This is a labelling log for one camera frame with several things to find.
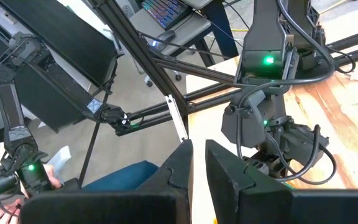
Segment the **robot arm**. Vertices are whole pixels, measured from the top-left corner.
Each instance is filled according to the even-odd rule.
[[[300,40],[300,33],[294,33],[296,29],[290,26],[294,22],[286,19],[281,7],[285,11],[291,9],[301,29],[305,27],[307,30],[304,35],[312,41]],[[286,176],[286,163],[290,160],[294,159],[307,167],[310,158],[314,158],[313,166],[324,154],[317,148],[316,156],[312,157],[313,144],[316,142],[314,134],[309,127],[296,124],[291,116],[287,116],[283,94],[290,86],[279,85],[283,80],[292,81],[294,85],[304,84],[298,78],[295,80],[296,76],[305,77],[304,69],[309,68],[306,64],[311,67],[320,64],[316,54],[304,54],[317,49],[313,48],[312,42],[320,48],[324,47],[323,32],[317,34],[319,30],[322,31],[321,27],[316,26],[317,20],[318,14],[309,0],[282,1],[281,6],[277,0],[255,0],[254,21],[244,37],[241,64],[235,78],[237,84],[244,88],[232,99],[223,115],[221,131],[231,143],[237,145],[237,155],[245,161],[256,162],[263,173],[277,180],[283,180],[281,176]],[[311,77],[319,77],[321,73],[317,70],[307,72]],[[314,83],[318,80],[313,78],[308,81]],[[268,88],[260,88],[269,84],[272,85]],[[317,139],[321,148],[329,144],[328,138],[319,133]],[[243,157],[241,146],[256,147],[258,153],[251,158]],[[300,180],[312,183],[301,177]]]
[[[85,91],[53,59],[49,49],[36,37],[17,33],[9,42],[9,49],[0,58],[0,110],[4,121],[4,146],[1,159],[0,195],[18,189],[23,183],[28,196],[52,190],[41,163],[46,153],[24,123],[15,76],[24,67],[32,67],[84,116],[93,121],[108,123],[122,131],[130,127],[130,117],[118,106],[103,104]]]

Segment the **blue fabric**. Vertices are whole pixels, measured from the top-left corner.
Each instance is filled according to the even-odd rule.
[[[83,190],[134,190],[157,170],[158,166],[151,162],[138,162],[95,180],[83,187]]]

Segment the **wooden tabletop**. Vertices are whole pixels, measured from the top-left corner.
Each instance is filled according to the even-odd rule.
[[[358,33],[358,11],[323,23],[327,43]],[[344,50],[350,52],[358,46]],[[236,73],[238,57],[216,64],[210,69],[230,75]],[[216,82],[193,75],[186,77],[187,92],[190,93]],[[233,91],[235,88],[204,97],[202,100]],[[214,208],[209,192],[205,169],[205,140],[214,139],[228,150],[236,153],[221,132],[222,116],[228,103],[189,115],[189,137],[194,145],[193,223],[213,223]],[[328,149],[334,154],[338,169],[335,177],[324,185],[308,185],[299,180],[290,183],[298,189],[358,189],[358,63],[351,76],[335,73],[322,83],[293,87],[285,94],[287,115],[298,124],[313,128],[321,126],[321,134],[329,136]],[[256,150],[242,148],[243,155],[251,156]],[[291,166],[300,170],[301,165],[293,161]],[[304,177],[323,180],[332,171],[331,161],[326,155]]]

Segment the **gray floor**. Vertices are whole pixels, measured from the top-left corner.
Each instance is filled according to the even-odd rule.
[[[322,11],[335,2],[337,1],[314,0],[312,4],[318,11]],[[241,12],[248,25],[252,24],[253,3],[251,0],[242,0],[234,5],[234,8]],[[344,12],[351,12],[356,9],[358,9],[358,1],[348,1],[324,13],[321,16],[321,21],[328,21],[344,14]],[[226,8],[226,12],[232,28],[245,28],[238,15],[230,7]],[[238,39],[240,43],[242,43],[244,35],[245,32],[234,32],[234,38]],[[205,37],[205,39],[210,45],[213,37]],[[211,51],[219,53],[216,43]],[[179,56],[179,59],[202,65],[202,61],[197,54],[190,55],[185,52]],[[215,59],[216,62],[222,61],[219,57],[215,57]],[[164,100],[156,87],[149,88],[145,85],[144,77],[137,73],[130,56],[125,55],[119,59],[117,75],[113,86],[114,93],[109,98],[108,103],[119,105],[124,111],[136,111]],[[180,82],[174,82],[182,93],[186,91],[185,79]],[[53,155],[61,147],[69,146],[72,159],[63,170],[62,177],[64,179],[79,177],[95,123],[89,120],[82,121],[74,126],[64,128],[58,134],[48,127],[37,128],[38,124],[39,122],[33,121],[30,124],[30,128],[38,142],[39,149]],[[162,138],[162,133],[164,136],[169,136],[169,138]],[[103,124],[100,127],[94,145],[84,184],[143,160],[161,165],[178,145],[179,139],[172,122],[163,123],[123,137],[117,137],[108,124]]]

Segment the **rgb keyboard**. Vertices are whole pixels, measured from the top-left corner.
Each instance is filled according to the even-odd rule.
[[[169,30],[191,13],[191,8],[177,0],[145,0],[142,7],[164,29]]]

